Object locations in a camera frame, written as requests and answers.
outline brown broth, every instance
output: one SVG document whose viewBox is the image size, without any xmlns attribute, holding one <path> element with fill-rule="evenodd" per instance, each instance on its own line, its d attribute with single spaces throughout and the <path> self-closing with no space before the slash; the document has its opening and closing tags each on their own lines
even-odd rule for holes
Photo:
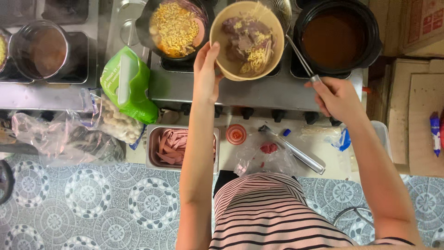
<svg viewBox="0 0 444 250">
<path fill-rule="evenodd" d="M 329 10 L 307 24 L 302 42 L 319 66 L 346 69 L 364 51 L 364 25 L 359 17 L 344 9 Z"/>
<path fill-rule="evenodd" d="M 29 59 L 43 76 L 59 70 L 66 56 L 66 44 L 62 34 L 54 28 L 37 31 L 29 45 Z"/>
</svg>

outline hand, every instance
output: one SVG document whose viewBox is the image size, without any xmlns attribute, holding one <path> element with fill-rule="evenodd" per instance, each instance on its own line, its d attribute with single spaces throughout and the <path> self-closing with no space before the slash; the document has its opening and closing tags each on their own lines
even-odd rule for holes
<svg viewBox="0 0 444 250">
<path fill-rule="evenodd" d="M 322 77 L 321 80 L 323 83 L 307 82 L 304 86 L 313 87 L 316 90 L 314 100 L 324 115 L 333 116 L 346 125 L 367 117 L 350 81 L 332 77 Z"/>
<path fill-rule="evenodd" d="M 215 42 L 212 47 L 210 47 L 210 42 L 207 42 L 197 53 L 194 61 L 193 101 L 208 101 L 210 104 L 217 101 L 219 82 L 224 77 L 222 74 L 216 76 L 214 72 L 219 51 L 218 42 Z"/>
</svg>

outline striped shirt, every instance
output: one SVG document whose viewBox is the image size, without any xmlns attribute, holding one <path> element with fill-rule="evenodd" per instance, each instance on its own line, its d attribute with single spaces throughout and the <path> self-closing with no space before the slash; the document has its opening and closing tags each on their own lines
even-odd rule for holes
<svg viewBox="0 0 444 250">
<path fill-rule="evenodd" d="M 256 173 L 225 184 L 214 197 L 210 249 L 309 250 L 357 246 L 307 206 L 301 184 L 279 173 Z M 399 238 L 371 244 L 413 245 Z"/>
</svg>

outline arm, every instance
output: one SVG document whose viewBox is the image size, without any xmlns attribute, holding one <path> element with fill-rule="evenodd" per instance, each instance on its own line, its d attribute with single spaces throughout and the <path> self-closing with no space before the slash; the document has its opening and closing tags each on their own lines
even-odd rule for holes
<svg viewBox="0 0 444 250">
<path fill-rule="evenodd" d="M 399 237 L 421 245 L 410 196 L 352 84 L 330 77 L 323 77 L 322 81 L 324 84 L 313 84 L 316 102 L 326 116 L 333 115 L 349 129 L 362 189 L 374 218 L 376 238 Z"/>
<path fill-rule="evenodd" d="M 194 62 L 193 104 L 179 183 L 178 250 L 208 249 L 211 241 L 214 104 L 222 79 L 214 75 L 214 62 L 219 47 L 207 43 Z"/>
</svg>

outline red label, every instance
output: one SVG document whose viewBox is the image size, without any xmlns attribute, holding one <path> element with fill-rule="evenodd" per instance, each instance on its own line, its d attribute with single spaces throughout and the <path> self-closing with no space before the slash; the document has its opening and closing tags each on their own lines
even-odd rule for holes
<svg viewBox="0 0 444 250">
<path fill-rule="evenodd" d="M 427 26 L 424 26 L 422 28 L 422 34 L 425 35 L 427 33 L 430 33 L 432 31 L 432 24 L 429 24 Z"/>
<path fill-rule="evenodd" d="M 433 20 L 442 19 L 444 16 L 444 8 L 437 10 L 433 13 Z"/>
<path fill-rule="evenodd" d="M 424 26 L 432 23 L 432 15 L 428 15 L 424 18 Z"/>
<path fill-rule="evenodd" d="M 436 20 L 433 22 L 433 28 L 432 30 L 435 30 L 437 28 L 441 28 L 443 26 L 443 20 Z"/>
</svg>

